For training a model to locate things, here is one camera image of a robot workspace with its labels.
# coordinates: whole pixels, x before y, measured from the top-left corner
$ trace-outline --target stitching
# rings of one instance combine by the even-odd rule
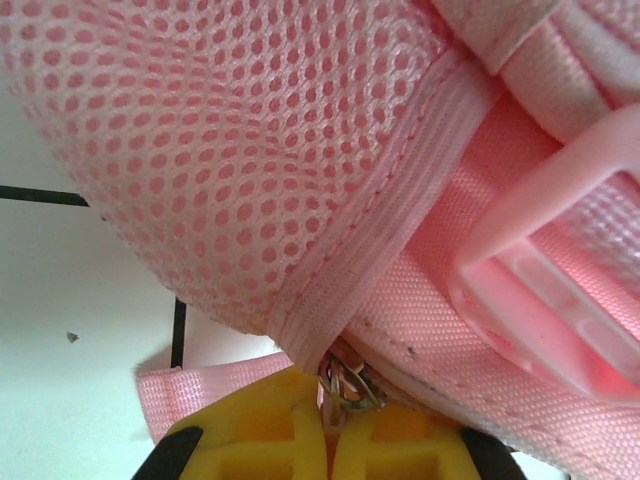
[[[311,272],[311,274],[307,277],[307,279],[302,283],[300,289],[296,292],[296,299],[299,299],[300,297],[302,297],[304,295],[305,290],[309,287],[309,284],[311,283],[311,281],[318,276],[318,273],[322,269],[322,267],[324,267],[324,265],[329,260],[331,260],[331,257],[345,243],[347,238],[351,235],[351,232],[357,228],[357,226],[360,223],[360,221],[371,210],[371,207],[373,206],[374,202],[377,200],[377,198],[380,196],[380,194],[384,191],[384,189],[387,187],[387,185],[389,184],[389,182],[393,178],[394,174],[397,171],[398,165],[402,162],[402,160],[404,160],[404,158],[406,156],[406,153],[407,153],[407,149],[409,147],[409,144],[410,144],[411,140],[413,140],[415,138],[415,134],[416,134],[416,130],[418,128],[418,125],[420,125],[422,123],[422,121],[424,120],[424,118],[426,116],[427,106],[429,105],[430,101],[436,96],[436,94],[439,93],[439,87],[446,80],[448,80],[451,77],[451,75],[454,73],[454,71],[457,70],[457,68],[460,66],[461,63],[463,63],[463,60],[464,59],[460,59],[460,58],[456,59],[456,61],[453,63],[453,65],[449,66],[449,68],[447,68],[447,70],[445,70],[442,73],[442,75],[438,79],[437,83],[435,84],[435,86],[433,88],[433,91],[431,92],[429,98],[427,98],[424,101],[424,103],[422,104],[422,107],[420,108],[420,111],[418,112],[418,117],[417,117],[416,121],[414,122],[414,124],[413,124],[413,126],[411,128],[411,131],[407,135],[407,138],[404,140],[404,142],[402,144],[402,147],[400,148],[400,154],[397,156],[396,160],[393,162],[393,164],[389,168],[389,171],[387,172],[387,175],[385,175],[385,177],[381,180],[380,185],[373,192],[373,194],[371,195],[371,197],[369,198],[367,203],[364,205],[364,207],[356,214],[356,216],[354,218],[354,221],[349,225],[349,228],[346,229],[342,233],[342,236],[340,237],[340,239],[338,239],[336,241],[336,243],[329,249],[329,251],[320,260],[320,263],[316,266],[316,268],[313,270],[313,272]],[[289,321],[288,317],[291,315],[291,312],[293,311],[293,309],[295,307],[295,304],[296,304],[296,302],[294,301],[293,305],[291,305],[291,307],[285,311],[285,314],[286,314],[287,318],[286,318],[286,320],[284,322],[285,327],[283,327],[282,330],[284,330],[284,328],[286,328],[286,325],[288,324],[288,321]]]
[[[418,360],[420,360],[421,355],[419,353],[417,353],[413,347],[409,346],[405,342],[399,342],[399,341],[395,340],[393,337],[391,337],[391,335],[389,335],[384,330],[374,327],[371,324],[370,321],[366,321],[366,320],[363,321],[362,319],[354,319],[354,322],[355,322],[355,325],[363,327],[364,329],[368,329],[374,335],[377,335],[378,337],[381,337],[389,345],[391,345],[393,347],[396,347],[396,348],[401,348],[402,350],[408,352],[409,358],[414,363],[417,362]],[[456,388],[458,388],[460,390],[468,390],[469,389],[469,387],[466,384],[464,384],[462,382],[459,382],[459,381],[457,381],[455,379],[452,379],[452,378],[450,378],[448,376],[442,375],[440,372],[438,372],[436,369],[434,369],[431,366],[427,366],[426,368],[431,372],[432,375],[438,377],[438,379],[440,379],[444,383],[449,383],[451,385],[454,385]],[[567,447],[567,448],[571,449],[573,451],[573,454],[576,457],[587,461],[596,470],[598,470],[600,472],[604,472],[604,473],[610,474],[610,475],[615,477],[615,474],[611,470],[609,470],[605,465],[602,465],[600,462],[594,460],[589,455],[586,455],[585,453],[582,453],[581,451],[576,449],[573,445],[571,445],[571,443],[567,442],[564,439],[564,437],[554,436],[551,432],[547,431],[546,428],[543,428],[540,425],[536,425],[536,424],[528,424],[528,425],[526,425],[527,421],[522,417],[521,413],[516,412],[514,410],[511,410],[511,409],[508,409],[508,408],[501,407],[500,403],[497,400],[495,400],[494,398],[491,398],[491,397],[488,397],[488,396],[484,396],[484,395],[479,395],[479,394],[472,394],[472,397],[483,401],[487,405],[492,405],[492,406],[494,406],[494,408],[500,409],[502,411],[502,413],[504,413],[505,415],[507,415],[509,417],[513,417],[513,418],[518,419],[519,421],[525,423],[524,428],[532,430],[532,431],[535,431],[536,433],[541,433],[546,438],[548,438],[551,441],[551,443],[553,443],[553,444],[555,444],[555,445],[557,445],[559,447],[564,446],[564,447]]]

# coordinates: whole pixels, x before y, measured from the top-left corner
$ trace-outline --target pink strap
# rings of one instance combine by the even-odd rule
[[[637,2],[435,0],[538,124],[566,143],[640,101]]]
[[[291,365],[284,353],[242,362],[142,373],[137,387],[151,438],[160,441],[178,420]]]
[[[618,174],[559,218],[591,261],[640,300],[640,188]]]

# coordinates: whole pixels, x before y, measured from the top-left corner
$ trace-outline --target pink backpack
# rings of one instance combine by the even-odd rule
[[[186,303],[312,374],[347,344],[376,396],[578,478],[638,478],[637,0],[3,0],[0,50]],[[287,357],[143,376],[154,437]]]

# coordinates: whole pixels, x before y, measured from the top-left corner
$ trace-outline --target zipper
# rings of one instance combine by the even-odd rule
[[[325,430],[339,431],[350,412],[381,409],[387,395],[373,378],[377,374],[341,337],[322,358],[318,379],[323,388]]]

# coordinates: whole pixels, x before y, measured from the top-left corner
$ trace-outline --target seam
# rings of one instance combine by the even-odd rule
[[[640,46],[635,44],[636,42],[633,41],[633,37],[628,32],[617,27],[615,22],[610,22],[606,17],[601,15],[600,12],[595,11],[585,0],[576,0],[575,6],[582,10],[594,22],[600,24],[603,29],[609,32],[611,36],[620,43],[625,44],[633,51],[640,49]]]
[[[487,49],[488,52],[483,52],[484,55],[489,55],[490,52],[498,46],[498,44],[505,43],[505,39],[513,35],[512,30],[514,30],[518,25],[518,21],[520,20],[520,16],[518,15],[518,13],[521,12],[513,11],[513,9],[510,9],[509,13],[509,18],[503,25],[500,26],[500,30],[495,32],[495,35],[491,39],[491,42],[489,42],[489,48]]]
[[[171,425],[173,425],[175,422],[177,422],[178,420],[180,420],[180,407],[178,406],[178,403],[176,401],[176,398],[174,397],[173,392],[175,391],[174,385],[173,385],[173,373],[175,372],[179,372],[182,373],[182,369],[180,367],[177,367],[176,369],[172,369],[170,371],[167,371],[163,374],[161,374],[159,376],[160,379],[160,383],[162,390],[164,390],[165,395],[166,392],[170,392],[169,395],[166,395],[166,407],[168,409],[168,414],[169,414],[169,423],[170,425],[168,425],[166,428],[167,430],[169,428],[171,428]]]
[[[471,23],[474,13],[475,13],[475,9],[476,7],[480,6],[480,0],[471,0],[469,3],[467,3],[466,7],[464,8],[464,13],[462,15],[462,21],[460,23],[460,36],[464,37],[464,35],[467,33],[466,29],[469,26],[469,23]]]
[[[524,41],[516,50],[514,50],[509,58],[505,59],[500,68],[496,70],[496,75],[502,76],[504,72],[509,68],[509,66],[513,63],[514,59],[522,55],[522,51],[524,50],[524,48],[537,41],[538,32],[540,32],[545,27],[546,22],[549,22],[549,19],[547,19],[545,22],[541,22],[536,28],[531,30],[531,33],[527,36],[527,38],[524,39]]]
[[[589,79],[589,81],[591,82],[593,87],[596,89],[596,91],[600,94],[600,97],[605,101],[607,106],[611,110],[614,110],[615,109],[615,103],[609,97],[609,94],[606,92],[604,86],[600,82],[598,82],[596,80],[596,78],[593,76],[591,71],[587,68],[586,62],[584,61],[582,56],[578,54],[578,52],[576,51],[574,46],[571,44],[571,42],[569,42],[567,37],[564,35],[564,32],[562,31],[562,28],[560,27],[560,25],[558,25],[557,20],[553,16],[549,17],[549,27],[551,28],[553,33],[555,33],[557,35],[558,39],[567,48],[567,50],[569,50],[569,53],[573,56],[573,58],[576,59],[580,69],[582,70],[584,75],[587,76],[587,78]]]
[[[440,58],[442,58],[442,56],[443,55],[438,57],[434,61],[434,63],[437,62]],[[316,266],[316,268],[313,269],[313,271],[308,275],[307,279],[301,284],[300,288],[296,291],[296,301],[294,301],[293,304],[285,311],[285,314],[287,315],[287,318],[286,318],[286,320],[284,322],[284,325],[285,325],[284,328],[286,328],[286,325],[289,323],[289,316],[290,316],[291,312],[293,311],[293,309],[295,308],[295,305],[297,303],[297,299],[301,298],[304,295],[304,292],[309,287],[311,281],[318,276],[318,273],[322,269],[322,267],[324,267],[324,265],[331,259],[331,257],[335,254],[335,252],[345,243],[345,241],[351,235],[351,232],[358,227],[358,224],[360,223],[360,221],[371,210],[371,208],[373,207],[373,204],[375,203],[377,198],[385,190],[385,188],[389,185],[389,182],[391,181],[391,179],[393,178],[394,174],[396,173],[396,171],[398,169],[398,166],[400,165],[400,163],[404,160],[404,158],[406,156],[407,149],[409,147],[409,144],[410,144],[411,140],[413,140],[415,138],[415,134],[416,134],[416,130],[418,128],[418,125],[420,125],[422,123],[422,121],[424,120],[424,118],[426,116],[427,107],[428,107],[430,101],[435,97],[436,94],[439,93],[439,87],[446,80],[448,80],[451,77],[451,75],[454,73],[454,71],[457,70],[457,68],[464,62],[464,60],[466,60],[466,59],[457,59],[455,61],[455,63],[453,63],[447,70],[445,70],[442,73],[442,75],[438,79],[437,83],[435,84],[435,86],[433,88],[433,91],[431,92],[430,96],[424,101],[422,107],[420,108],[420,111],[418,112],[418,116],[416,118],[416,121],[413,123],[411,131],[409,132],[409,134],[405,138],[404,142],[402,143],[399,155],[396,157],[396,160],[390,166],[387,174],[380,181],[380,184],[378,185],[378,188],[376,188],[376,190],[370,196],[369,200],[365,203],[363,208],[355,215],[353,222],[349,225],[349,228],[346,229],[342,233],[342,236],[327,251],[327,253],[324,255],[324,257],[322,257],[322,259],[320,260],[320,262]],[[418,82],[418,84],[422,83],[422,79],[423,78],[424,78],[424,76],[421,78],[421,80]]]
[[[369,330],[374,335],[377,335],[378,337],[382,338],[384,341],[386,341],[392,347],[400,348],[400,349],[404,350],[406,352],[406,355],[408,356],[408,358],[410,358],[414,363],[416,363],[418,360],[420,360],[421,355],[418,352],[416,352],[413,347],[411,347],[410,345],[408,345],[405,342],[400,342],[400,341],[395,340],[393,337],[391,337],[391,335],[389,335],[384,330],[374,327],[371,324],[370,321],[364,320],[362,318],[354,319],[354,321],[355,321],[355,325],[358,325],[361,328]],[[429,372],[431,372],[431,374],[433,376],[437,377],[443,383],[448,383],[450,385],[453,385],[454,387],[456,387],[459,390],[470,391],[469,387],[466,384],[464,384],[464,383],[462,383],[460,381],[457,381],[457,380],[455,380],[453,378],[450,378],[449,376],[442,375],[440,372],[438,372],[436,369],[434,369],[431,366],[426,366],[426,368],[429,370]],[[615,478],[618,478],[616,476],[616,474],[614,472],[612,472],[611,470],[609,470],[605,465],[602,465],[600,462],[594,460],[589,455],[587,455],[585,453],[582,453],[580,450],[578,450],[576,447],[574,447],[571,443],[566,441],[566,439],[564,437],[561,437],[561,436],[559,436],[557,434],[553,434],[553,433],[547,431],[545,428],[540,427],[539,425],[528,424],[527,420],[524,419],[524,417],[522,416],[521,413],[519,413],[517,411],[514,411],[514,410],[511,410],[511,409],[508,409],[508,408],[501,407],[500,403],[497,400],[495,400],[495,399],[493,399],[493,398],[491,398],[489,396],[472,393],[472,397],[475,397],[476,399],[481,400],[486,405],[491,405],[491,408],[493,408],[494,410],[495,409],[499,409],[507,417],[511,417],[511,418],[515,418],[515,419],[520,420],[521,422],[525,423],[525,426],[524,426],[525,429],[528,429],[530,431],[534,431],[536,433],[542,434],[543,436],[545,436],[554,445],[557,445],[558,447],[569,448],[570,450],[573,451],[573,455],[575,455],[576,457],[587,461],[590,464],[590,466],[595,468],[596,470],[598,470],[600,472],[603,472],[603,473],[607,473],[609,475],[612,475]]]

